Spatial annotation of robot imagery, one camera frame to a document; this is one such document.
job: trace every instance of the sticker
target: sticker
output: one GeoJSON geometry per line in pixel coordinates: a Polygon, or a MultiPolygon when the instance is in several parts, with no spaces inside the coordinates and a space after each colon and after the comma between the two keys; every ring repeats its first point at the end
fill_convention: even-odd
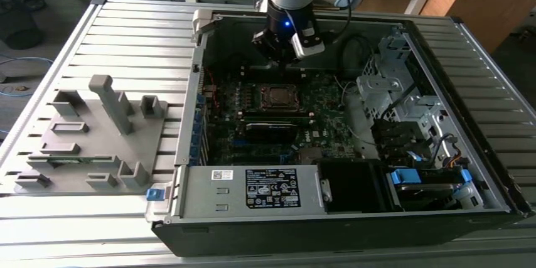
{"type": "Polygon", "coordinates": [[[233,170],[212,170],[212,180],[232,180],[233,179],[233,170]]]}
{"type": "Polygon", "coordinates": [[[296,169],[246,169],[245,205],[249,208],[300,207],[296,169]]]}

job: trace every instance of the metal table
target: metal table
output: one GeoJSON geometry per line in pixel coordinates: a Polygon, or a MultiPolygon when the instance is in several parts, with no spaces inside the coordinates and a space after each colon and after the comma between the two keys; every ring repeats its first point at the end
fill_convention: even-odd
{"type": "MultiPolygon", "coordinates": [[[[188,50],[194,47],[190,20],[197,8],[249,9],[156,1],[92,2],[0,147],[0,193],[5,193],[0,195],[4,197],[0,198],[0,266],[225,264],[250,267],[372,260],[385,265],[396,260],[397,264],[422,267],[450,267],[469,260],[478,265],[501,261],[509,265],[533,263],[533,218],[500,230],[474,232],[438,246],[262,257],[178,258],[160,243],[145,222],[144,196],[8,195],[10,176],[4,174],[29,168],[25,157],[37,147],[40,134],[54,114],[46,105],[53,90],[86,87],[94,73],[109,74],[114,78],[113,89],[124,90],[130,100],[149,92],[169,102],[153,179],[162,182],[170,179],[192,60],[188,50]]],[[[362,16],[414,22],[526,200],[536,203],[536,115],[465,26],[449,18],[362,16]]],[[[89,91],[81,91],[80,95],[96,98],[89,91]]]]}

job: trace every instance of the motherboard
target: motherboard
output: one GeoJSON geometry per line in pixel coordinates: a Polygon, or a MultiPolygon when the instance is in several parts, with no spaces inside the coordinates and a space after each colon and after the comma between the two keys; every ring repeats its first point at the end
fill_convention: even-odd
{"type": "Polygon", "coordinates": [[[205,69],[208,164],[312,164],[358,156],[341,94],[325,72],[205,69]]]}

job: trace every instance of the blue cable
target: blue cable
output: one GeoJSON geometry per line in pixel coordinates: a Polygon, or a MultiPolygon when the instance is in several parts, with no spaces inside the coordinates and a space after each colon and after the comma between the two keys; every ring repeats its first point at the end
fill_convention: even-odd
{"type": "MultiPolygon", "coordinates": [[[[0,56],[8,58],[8,60],[0,62],[0,65],[16,61],[16,60],[40,60],[40,61],[45,61],[48,62],[50,65],[53,64],[53,61],[50,59],[46,58],[40,58],[37,56],[22,56],[20,58],[13,58],[12,56],[5,56],[0,53],[0,56]]],[[[4,95],[6,97],[29,97],[32,94],[6,94],[5,92],[0,92],[0,95],[4,95]]]]}
{"type": "Polygon", "coordinates": [[[4,95],[6,97],[29,97],[33,93],[30,94],[6,94],[5,92],[0,92],[0,95],[4,95]]]}

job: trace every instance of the gray plastic part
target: gray plastic part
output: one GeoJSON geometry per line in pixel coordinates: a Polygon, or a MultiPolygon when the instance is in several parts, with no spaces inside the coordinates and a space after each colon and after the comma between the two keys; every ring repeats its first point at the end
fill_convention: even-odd
{"type": "Polygon", "coordinates": [[[118,132],[126,135],[132,131],[132,123],[117,100],[116,92],[112,89],[112,82],[113,79],[110,76],[93,75],[89,81],[89,90],[98,95],[102,107],[118,132]]]}
{"type": "Polygon", "coordinates": [[[118,159],[117,156],[112,156],[110,159],[96,159],[93,160],[93,163],[98,165],[98,168],[118,168],[121,164],[121,160],[118,159]]]}
{"type": "Polygon", "coordinates": [[[128,164],[121,162],[117,177],[128,188],[138,188],[148,183],[149,174],[142,168],[140,162],[136,163],[133,171],[130,170],[128,164]]]}
{"type": "Polygon", "coordinates": [[[62,117],[76,117],[76,107],[84,104],[84,100],[74,90],[60,90],[53,101],[48,104],[56,108],[57,113],[62,117]]]}
{"type": "MultiPolygon", "coordinates": [[[[76,143],[80,146],[78,154],[41,154],[33,152],[26,163],[36,172],[50,178],[53,185],[45,188],[22,188],[17,186],[17,193],[92,193],[94,189],[85,182],[88,173],[109,173],[116,177],[121,161],[134,172],[137,162],[148,173],[146,184],[128,187],[122,181],[108,188],[98,188],[98,192],[114,194],[142,194],[150,187],[150,174],[154,167],[156,151],[158,149],[162,119],[145,119],[141,114],[140,101],[130,101],[133,114],[129,116],[133,129],[130,135],[121,136],[116,126],[106,115],[98,100],[86,100],[76,108],[78,117],[69,117],[70,122],[85,122],[90,131],[73,133],[56,133],[48,127],[42,133],[42,143],[76,143]]],[[[160,101],[165,113],[168,103],[160,101]]],[[[65,122],[65,117],[56,114],[50,125],[65,122]]]]}
{"type": "Polygon", "coordinates": [[[134,113],[134,110],[132,108],[130,102],[126,99],[125,93],[121,91],[118,93],[116,92],[116,94],[117,94],[117,101],[122,111],[125,112],[126,115],[132,115],[134,113]]]}
{"type": "Polygon", "coordinates": [[[41,146],[40,152],[42,154],[77,154],[80,153],[80,146],[76,143],[48,143],[41,146]]]}
{"type": "Polygon", "coordinates": [[[17,175],[14,183],[22,188],[45,188],[50,184],[50,180],[41,173],[29,171],[17,175]]]}
{"type": "Polygon", "coordinates": [[[85,182],[96,190],[117,185],[117,180],[109,173],[86,173],[85,182]]]}
{"type": "Polygon", "coordinates": [[[89,127],[84,122],[53,122],[50,130],[54,133],[85,133],[89,127]]]}
{"type": "Polygon", "coordinates": [[[161,119],[164,116],[164,111],[160,106],[158,97],[154,95],[144,95],[141,97],[141,114],[146,119],[161,119]]]}

